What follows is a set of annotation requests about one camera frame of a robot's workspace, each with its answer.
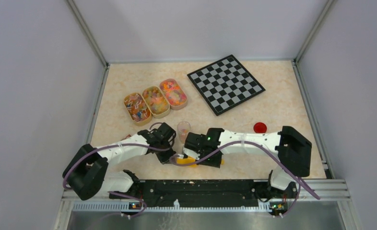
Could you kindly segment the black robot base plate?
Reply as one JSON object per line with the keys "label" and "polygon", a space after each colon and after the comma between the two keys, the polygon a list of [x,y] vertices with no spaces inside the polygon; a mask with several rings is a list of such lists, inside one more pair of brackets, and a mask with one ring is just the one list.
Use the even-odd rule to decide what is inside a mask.
{"label": "black robot base plate", "polygon": [[296,197],[296,184],[285,190],[266,180],[140,180],[125,195],[142,199],[148,207],[259,207],[272,199]]}

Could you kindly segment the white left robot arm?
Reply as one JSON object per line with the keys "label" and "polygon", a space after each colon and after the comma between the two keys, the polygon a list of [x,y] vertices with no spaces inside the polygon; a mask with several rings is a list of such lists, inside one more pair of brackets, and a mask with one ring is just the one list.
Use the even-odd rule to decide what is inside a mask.
{"label": "white left robot arm", "polygon": [[63,188],[74,191],[81,200],[88,200],[99,192],[121,192],[127,198],[139,192],[138,178],[129,170],[117,172],[114,167],[131,158],[153,153],[161,164],[175,154],[176,131],[167,123],[145,129],[116,143],[79,148],[64,170]]}

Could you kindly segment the yellow plastic scoop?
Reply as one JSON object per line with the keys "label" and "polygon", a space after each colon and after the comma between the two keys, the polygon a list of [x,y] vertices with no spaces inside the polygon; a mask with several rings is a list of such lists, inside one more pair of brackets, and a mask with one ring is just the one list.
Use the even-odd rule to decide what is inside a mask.
{"label": "yellow plastic scoop", "polygon": [[[196,161],[196,159],[192,158],[192,157],[187,157],[187,158],[182,158],[182,157],[177,157],[176,158],[176,163],[177,164],[188,164],[188,163],[193,163],[194,161]],[[225,161],[224,160],[221,160],[221,164],[220,165],[224,165],[225,164]],[[193,164],[193,165],[190,165],[189,167],[197,167],[199,166],[198,164]]]}

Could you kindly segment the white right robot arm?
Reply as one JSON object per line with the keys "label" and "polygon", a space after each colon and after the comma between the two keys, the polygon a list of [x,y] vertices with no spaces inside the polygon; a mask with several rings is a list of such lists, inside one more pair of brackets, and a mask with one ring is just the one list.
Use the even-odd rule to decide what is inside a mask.
{"label": "white right robot arm", "polygon": [[222,128],[209,128],[207,134],[189,133],[182,153],[197,164],[220,167],[225,154],[269,156],[277,167],[266,184],[267,193],[280,197],[289,183],[297,182],[310,193],[303,180],[310,175],[312,143],[291,126],[273,133],[238,133]]}

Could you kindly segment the clear glass jar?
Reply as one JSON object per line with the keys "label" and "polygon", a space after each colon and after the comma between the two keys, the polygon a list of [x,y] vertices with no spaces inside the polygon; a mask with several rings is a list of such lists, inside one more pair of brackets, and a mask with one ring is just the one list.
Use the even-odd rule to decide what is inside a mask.
{"label": "clear glass jar", "polygon": [[185,143],[188,133],[191,131],[191,125],[187,121],[181,121],[177,125],[177,135],[181,143]]}

